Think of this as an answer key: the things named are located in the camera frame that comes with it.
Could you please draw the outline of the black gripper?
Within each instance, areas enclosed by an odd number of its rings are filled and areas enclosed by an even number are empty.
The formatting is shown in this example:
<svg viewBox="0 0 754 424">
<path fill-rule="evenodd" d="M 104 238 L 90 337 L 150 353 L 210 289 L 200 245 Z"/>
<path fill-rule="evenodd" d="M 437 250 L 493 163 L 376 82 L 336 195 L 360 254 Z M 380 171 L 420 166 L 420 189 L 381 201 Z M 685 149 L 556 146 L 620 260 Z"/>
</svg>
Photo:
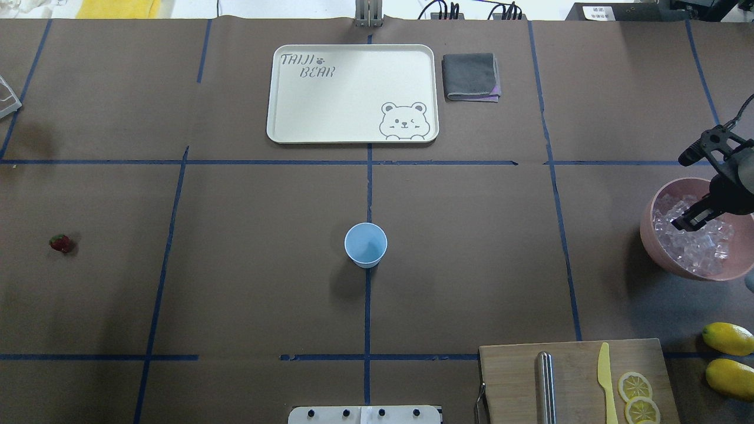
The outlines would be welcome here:
<svg viewBox="0 0 754 424">
<path fill-rule="evenodd" d="M 709 183 L 709 196 L 692 204 L 672 221 L 679 231 L 698 231 L 722 214 L 747 215 L 753 212 L 752 155 L 732 155 L 713 162 L 716 176 Z"/>
</svg>

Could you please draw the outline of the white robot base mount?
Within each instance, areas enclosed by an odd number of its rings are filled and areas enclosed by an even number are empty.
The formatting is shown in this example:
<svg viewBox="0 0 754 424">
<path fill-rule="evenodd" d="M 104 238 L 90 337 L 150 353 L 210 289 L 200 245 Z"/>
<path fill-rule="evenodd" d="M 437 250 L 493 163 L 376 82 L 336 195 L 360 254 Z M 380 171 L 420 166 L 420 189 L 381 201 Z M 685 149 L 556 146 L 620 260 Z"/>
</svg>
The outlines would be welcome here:
<svg viewBox="0 0 754 424">
<path fill-rule="evenodd" d="M 441 408 L 431 405 L 355 405 L 296 407 L 288 423 L 442 423 Z"/>
</svg>

